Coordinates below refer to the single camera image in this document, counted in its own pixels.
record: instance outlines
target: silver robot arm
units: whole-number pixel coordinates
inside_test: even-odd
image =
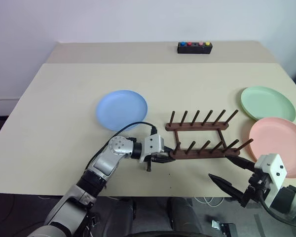
[[[90,222],[89,209],[111,178],[122,158],[143,162],[146,156],[163,153],[159,134],[145,138],[143,143],[122,136],[112,137],[106,148],[90,162],[80,180],[73,185],[48,214],[44,226],[28,237],[71,237],[81,234]]]
[[[253,172],[249,179],[249,186],[242,193],[223,178],[209,174],[218,187],[238,200],[241,206],[246,207],[249,200],[260,202],[268,214],[276,220],[296,227],[296,187],[289,185],[282,187],[287,171],[279,154],[262,155],[256,163],[238,156],[225,156],[240,168]],[[286,214],[288,220],[273,213],[272,207]]]

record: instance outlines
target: floor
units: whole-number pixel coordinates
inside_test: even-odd
[[[0,194],[0,237],[23,237],[41,226],[51,208],[60,197],[42,197],[32,195]],[[240,237],[296,237],[296,228],[287,226],[270,217],[255,202],[242,208],[238,202],[225,198],[221,205],[210,207],[186,198],[193,209],[206,235],[221,237],[222,233],[211,227],[211,220],[234,223]],[[132,233],[171,230],[166,212],[167,197],[134,197],[137,215],[133,222]],[[221,198],[215,198],[215,205]],[[101,236],[106,220],[118,200],[99,197],[94,210],[101,220],[92,230],[93,236]]]

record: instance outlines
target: white cable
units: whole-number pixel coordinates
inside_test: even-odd
[[[213,200],[213,198],[211,198],[211,200],[210,200],[209,202],[204,198],[205,203],[204,203],[204,202],[201,202],[201,201],[198,200],[196,197],[194,197],[194,198],[195,198],[199,203],[207,204],[207,205],[209,205],[210,207],[217,207],[217,206],[219,206],[220,204],[222,204],[222,202],[224,201],[224,197],[223,197],[222,200],[221,200],[217,205],[212,206],[212,205],[210,205],[210,202],[211,202],[211,200]]]
[[[117,200],[117,201],[119,201],[119,199],[118,199],[118,198],[115,198],[115,197],[107,196],[107,198],[110,198],[110,199],[113,199],[113,200]]]
[[[202,204],[206,204],[207,203],[207,200],[204,198],[204,200],[206,201],[206,202],[202,202],[202,201],[200,201],[200,200],[198,200],[196,197],[194,197],[195,198],[195,200],[197,200],[199,203],[202,203]]]
[[[88,226],[86,226],[86,228],[87,228],[87,230],[89,230]],[[83,233],[83,235],[84,235],[84,233]],[[90,232],[90,236],[93,237],[92,232]]]
[[[48,199],[50,199],[50,197],[40,197],[40,196],[38,196],[38,198],[43,199],[43,200],[48,200]]]

